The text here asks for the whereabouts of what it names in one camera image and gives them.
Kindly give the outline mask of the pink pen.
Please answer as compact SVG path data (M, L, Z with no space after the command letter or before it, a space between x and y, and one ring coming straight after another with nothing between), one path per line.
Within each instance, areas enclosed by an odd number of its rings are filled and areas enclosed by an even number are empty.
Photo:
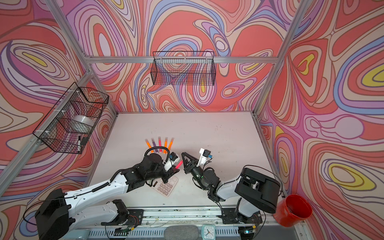
M180 161L180 162L177 164L176 169L179 169L182 165L183 165L183 161Z
M158 137L158 143L159 143L159 147L162 147L161 137Z

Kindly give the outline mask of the orange pen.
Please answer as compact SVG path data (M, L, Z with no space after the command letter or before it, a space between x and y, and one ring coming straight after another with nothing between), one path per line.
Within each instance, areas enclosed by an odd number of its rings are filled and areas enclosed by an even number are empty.
M152 146L151 146L149 140L148 140L148 139L145 139L145 141L146 141L146 144L147 144L148 148L151 149Z
M174 138L171 138L171 141L170 141L169 146L168 146L169 151L171 151L173 142L174 142Z
M168 149L168 137L165 137L164 147Z

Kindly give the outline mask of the purple pen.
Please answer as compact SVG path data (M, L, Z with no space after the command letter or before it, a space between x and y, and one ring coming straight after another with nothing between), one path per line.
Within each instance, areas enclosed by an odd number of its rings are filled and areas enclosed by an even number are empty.
M154 138L151 138L152 140L152 144L153 144L153 147L157 147L156 143L155 143L155 139Z

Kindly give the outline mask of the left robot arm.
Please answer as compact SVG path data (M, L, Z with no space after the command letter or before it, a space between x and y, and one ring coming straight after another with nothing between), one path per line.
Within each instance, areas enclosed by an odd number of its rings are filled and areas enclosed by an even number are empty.
M116 171L109 180L66 193L62 189L52 191L35 213L39 239L58 240L72 230L94 224L128 224L130 213L125 203L112 198L156 179L167 183L179 172L175 167L179 161L176 153L169 154L166 161L159 154L145 154L140 163Z

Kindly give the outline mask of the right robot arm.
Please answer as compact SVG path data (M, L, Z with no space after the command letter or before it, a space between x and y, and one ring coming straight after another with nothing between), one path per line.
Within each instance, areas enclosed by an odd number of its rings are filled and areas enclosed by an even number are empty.
M233 180L223 182L213 168L204 169L204 164L192 155L182 153L184 172L193 176L193 181L215 202L239 197L238 213L251 217L257 211L276 213L281 184L275 178L266 176L245 165Z

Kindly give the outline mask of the pink calculator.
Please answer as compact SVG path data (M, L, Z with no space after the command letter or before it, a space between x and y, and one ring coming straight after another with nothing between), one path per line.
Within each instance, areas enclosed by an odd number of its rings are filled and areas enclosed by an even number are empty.
M178 181L179 179L176 176L171 177L166 184L164 184L162 180L159 180L154 183L152 189L163 197L168 198L175 189Z

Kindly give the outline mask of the grey padded cushion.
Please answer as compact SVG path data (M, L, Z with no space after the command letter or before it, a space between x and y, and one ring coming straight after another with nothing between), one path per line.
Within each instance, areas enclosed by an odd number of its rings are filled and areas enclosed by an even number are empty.
M199 229L194 225L170 226L164 231L165 240L197 240Z

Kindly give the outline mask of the small white clock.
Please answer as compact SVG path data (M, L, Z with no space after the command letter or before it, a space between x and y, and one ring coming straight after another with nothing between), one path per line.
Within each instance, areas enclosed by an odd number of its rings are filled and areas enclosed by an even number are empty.
M214 225L202 226L202 239L203 240L215 240L216 239L216 227Z

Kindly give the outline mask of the black marker in basket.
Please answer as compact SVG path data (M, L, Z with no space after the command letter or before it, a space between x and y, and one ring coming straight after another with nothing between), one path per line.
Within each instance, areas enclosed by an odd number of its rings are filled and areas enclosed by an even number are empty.
M78 136L78 144L77 144L78 150L77 153L80 154L82 152L82 146L81 146L81 136Z

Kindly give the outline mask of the red plastic cup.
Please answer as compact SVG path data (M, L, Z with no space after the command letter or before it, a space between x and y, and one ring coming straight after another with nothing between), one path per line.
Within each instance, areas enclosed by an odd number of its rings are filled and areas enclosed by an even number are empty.
M289 228L308 219L312 214L313 209L305 198L289 195L278 203L273 217L278 224Z

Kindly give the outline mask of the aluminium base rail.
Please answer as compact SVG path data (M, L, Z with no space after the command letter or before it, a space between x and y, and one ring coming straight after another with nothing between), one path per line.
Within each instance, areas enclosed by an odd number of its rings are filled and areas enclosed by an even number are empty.
M144 208L142 224L150 226L162 224L217 224L217 225L242 225L223 224L219 218L221 210L217 206L208 207L181 207L181 208ZM117 209L112 204L89 207L78 213L70 214L69 230L86 227L102 226L101 222L110 221L117 215Z

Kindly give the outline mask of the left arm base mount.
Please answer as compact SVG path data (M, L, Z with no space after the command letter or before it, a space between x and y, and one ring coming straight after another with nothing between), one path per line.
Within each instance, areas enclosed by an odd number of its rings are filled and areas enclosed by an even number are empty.
M122 200L113 200L108 202L112 207L117 209L117 215L110 221L101 222L102 226L128 226L134 227L142 224L144 210L143 209L128 209Z

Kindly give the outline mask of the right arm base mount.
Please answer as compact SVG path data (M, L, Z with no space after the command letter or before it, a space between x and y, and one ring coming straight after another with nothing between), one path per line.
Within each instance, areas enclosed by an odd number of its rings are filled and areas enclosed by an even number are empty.
M253 224L260 225L263 223L260 212L255 212L251 217L246 217L238 212L236 208L223 208L219 218L223 224Z

